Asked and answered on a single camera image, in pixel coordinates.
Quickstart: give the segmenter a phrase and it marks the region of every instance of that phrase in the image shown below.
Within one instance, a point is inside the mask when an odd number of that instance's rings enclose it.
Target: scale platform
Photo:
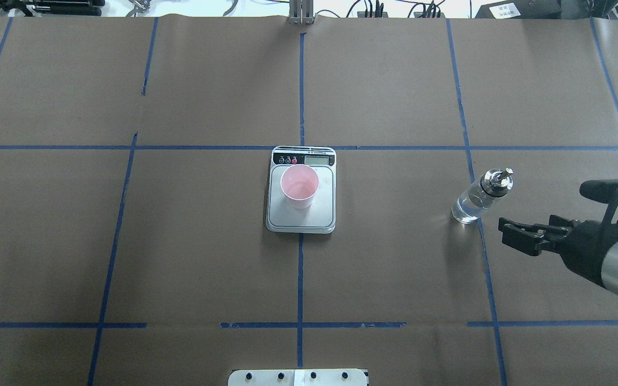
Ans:
[[[319,176],[310,207],[297,209],[280,188],[280,177],[294,164],[311,166]],[[279,146],[271,156],[268,176],[267,228],[272,232],[329,234],[335,229],[335,151],[329,147]]]

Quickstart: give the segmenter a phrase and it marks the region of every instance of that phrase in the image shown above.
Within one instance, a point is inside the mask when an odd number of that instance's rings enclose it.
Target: cable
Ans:
[[[233,0],[233,5],[231,5],[230,8],[228,8],[226,12],[223,12],[223,15],[228,16],[229,14],[233,12],[233,10],[235,10],[235,7],[237,6],[238,6],[238,0]]]
[[[431,11],[433,9],[433,6],[434,6],[433,2],[431,2],[427,8],[424,5],[424,13],[422,13],[421,16],[419,17],[424,18],[424,19],[429,19],[431,17]]]
[[[280,5],[280,4],[289,4],[289,2],[285,2],[283,0],[251,0],[252,3],[259,5]]]
[[[348,11],[348,15],[346,15],[345,17],[350,17],[351,10],[353,10],[353,9],[354,9],[354,7],[356,7],[356,5],[357,5],[359,2],[361,2],[361,0],[356,0],[356,2],[354,2],[354,3],[352,4],[352,6],[350,7],[350,10]]]
[[[411,7],[411,9],[409,10],[409,14],[407,15],[407,19],[409,19],[409,17],[411,16],[411,13],[414,12],[414,8],[417,7],[417,5],[422,5],[424,7],[424,12],[426,12],[426,4],[424,3],[415,3],[413,7]]]
[[[436,14],[440,13],[440,7],[436,4],[436,2],[434,2],[433,0],[431,0],[431,12],[429,12],[429,17],[430,18],[436,18]]]
[[[320,14],[321,12],[330,12],[330,13],[332,13],[332,14],[336,15],[336,17],[340,18],[340,17],[338,16],[338,14],[336,14],[336,13],[335,13],[335,12],[333,12],[332,10],[320,10],[319,12],[316,12],[316,14]]]

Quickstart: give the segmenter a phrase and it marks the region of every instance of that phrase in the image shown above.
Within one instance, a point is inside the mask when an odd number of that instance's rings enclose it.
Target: pink cup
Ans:
[[[292,165],[280,176],[280,189],[292,207],[307,208],[319,190],[319,174],[311,166]]]

